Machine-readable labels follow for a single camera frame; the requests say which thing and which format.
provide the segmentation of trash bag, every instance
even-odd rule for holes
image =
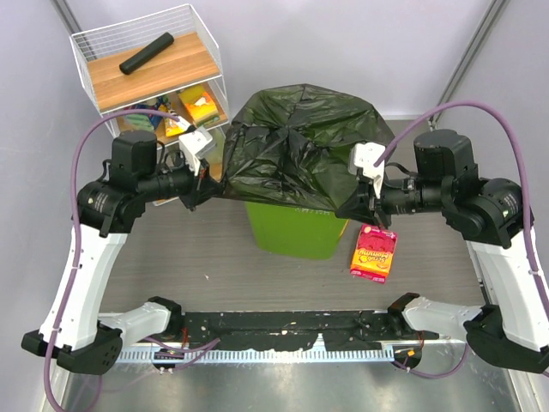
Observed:
[[[355,191],[347,170],[357,142],[394,135],[374,106],[301,84],[255,93],[226,134],[223,197],[337,210]]]

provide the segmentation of white wall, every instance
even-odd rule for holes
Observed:
[[[69,170],[98,117],[81,89],[69,35],[50,2],[3,2],[0,13],[1,410],[35,411],[44,361],[20,348],[49,310],[69,253]],[[106,129],[84,148],[80,181],[110,155]]]
[[[83,29],[181,0],[69,0]],[[221,49],[232,114],[257,90],[309,82],[384,115],[435,105],[490,0],[194,0]]]
[[[482,100],[500,110],[518,134],[533,197],[537,246],[549,273],[549,2],[515,0],[505,9],[454,100]],[[518,181],[515,160],[501,128],[483,112],[452,109],[441,125],[471,137],[480,172]],[[549,379],[536,376],[549,410]]]

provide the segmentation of green bin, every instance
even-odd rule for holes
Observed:
[[[348,220],[321,210],[246,202],[257,245],[281,255],[329,259]]]

